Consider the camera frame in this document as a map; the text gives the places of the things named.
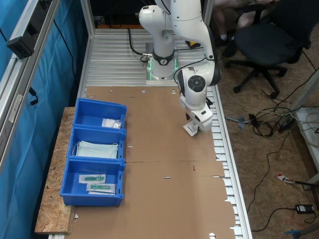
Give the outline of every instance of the metal table surface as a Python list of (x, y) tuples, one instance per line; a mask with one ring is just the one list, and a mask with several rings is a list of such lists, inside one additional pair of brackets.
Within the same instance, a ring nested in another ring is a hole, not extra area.
[[(152, 42), (151, 35), (146, 30), (131, 30), (133, 47), (138, 52), (144, 52), (146, 42)], [(176, 49), (188, 48), (186, 43), (176, 35)], [(204, 58), (203, 49), (179, 51), (179, 67)], [(129, 45), (128, 31), (122, 29), (96, 29), (95, 36), (89, 39), (83, 64), (78, 96), (86, 98), (86, 88), (89, 86), (176, 86), (174, 81), (157, 81), (146, 84), (146, 64), (140, 61)], [(218, 161), (222, 161), (227, 192), (227, 201), (231, 202), (236, 225), (232, 227), (236, 238), (251, 239), (251, 231), (246, 213), (246, 207), (239, 183), (234, 156), (227, 132), (225, 118), (220, 103), (218, 87), (209, 87), (208, 98), (214, 102), (211, 110), (214, 114), (212, 137)]]

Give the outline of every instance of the person's leg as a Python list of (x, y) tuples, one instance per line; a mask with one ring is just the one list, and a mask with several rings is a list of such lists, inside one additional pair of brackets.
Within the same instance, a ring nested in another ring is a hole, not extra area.
[[(243, 15), (241, 15), (240, 18), (238, 19), (236, 31), (238, 31), (244, 27), (252, 25), (254, 23), (254, 18), (255, 18), (255, 12), (248, 12), (248, 13), (244, 13)], [(235, 55), (237, 49), (238, 48), (235, 44), (234, 37), (232, 37), (227, 48), (223, 52), (223, 56), (224, 57), (232, 57)]]
[(237, 8), (238, 0), (215, 0), (213, 7), (213, 18), (215, 20), (220, 39), (217, 39), (215, 45), (220, 47), (227, 44), (227, 31), (225, 26), (225, 16), (223, 9)]

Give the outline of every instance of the chair leg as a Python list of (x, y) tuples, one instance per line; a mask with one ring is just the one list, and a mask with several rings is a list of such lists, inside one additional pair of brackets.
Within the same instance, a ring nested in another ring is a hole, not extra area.
[(267, 70), (279, 71), (277, 75), (279, 77), (284, 77), (288, 69), (282, 66), (270, 66), (270, 67), (267, 67)]
[(256, 67), (256, 65), (254, 63), (252, 63), (251, 61), (238, 61), (238, 60), (227, 61), (225, 64), (225, 67), (229, 68), (231, 64), (240, 65), (240, 66), (247, 66), (247, 67), (252, 67), (252, 68)]
[(270, 97), (272, 99), (277, 98), (277, 96), (280, 93), (280, 90), (278, 88), (278, 86), (276, 85), (274, 79), (271, 77), (271, 75), (269, 74), (269, 72), (267, 70), (262, 70), (261, 73), (265, 76), (265, 78), (267, 79), (267, 81), (269, 82), (269, 84), (271, 85), (271, 87), (275, 90), (275, 92), (272, 92), (270, 94)]
[(241, 91), (241, 88), (248, 82), (250, 81), (251, 78), (253, 78), (254, 76), (257, 76), (259, 74), (258, 70), (253, 70), (237, 87), (234, 87), (234, 92), (238, 93)]

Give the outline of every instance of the brown cardboard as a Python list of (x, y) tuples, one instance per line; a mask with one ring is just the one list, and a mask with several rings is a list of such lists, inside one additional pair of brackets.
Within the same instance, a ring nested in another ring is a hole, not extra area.
[(128, 107), (126, 143), (132, 147), (126, 148), (122, 204), (77, 207), (79, 219), (66, 239), (235, 238), (224, 182), (213, 177), (224, 171), (212, 132), (188, 135), (178, 88), (88, 87), (86, 96)]
[(224, 182), (207, 176), (212, 168), (206, 163), (127, 163), (122, 204), (77, 207), (79, 219), (65, 238), (209, 239), (214, 233), (216, 239), (234, 239)]
[[(183, 128), (187, 121), (177, 87), (88, 87), (86, 96), (128, 107), (126, 144), (132, 147), (126, 149), (127, 162), (216, 162), (212, 132), (190, 137)], [(223, 176), (222, 165), (216, 167)]]

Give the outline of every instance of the chair wheel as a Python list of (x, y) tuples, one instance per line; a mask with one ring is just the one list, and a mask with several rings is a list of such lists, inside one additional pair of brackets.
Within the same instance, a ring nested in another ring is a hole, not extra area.
[(279, 73), (277, 74), (277, 76), (279, 77), (284, 77), (287, 71), (279, 71)]
[(225, 68), (230, 68), (230, 63), (229, 62), (225, 63)]
[(240, 87), (236, 86), (234, 87), (233, 91), (237, 94), (240, 92)]
[(270, 98), (274, 100), (275, 98), (277, 98), (278, 95), (279, 95), (279, 93), (272, 92), (272, 93), (270, 94)]

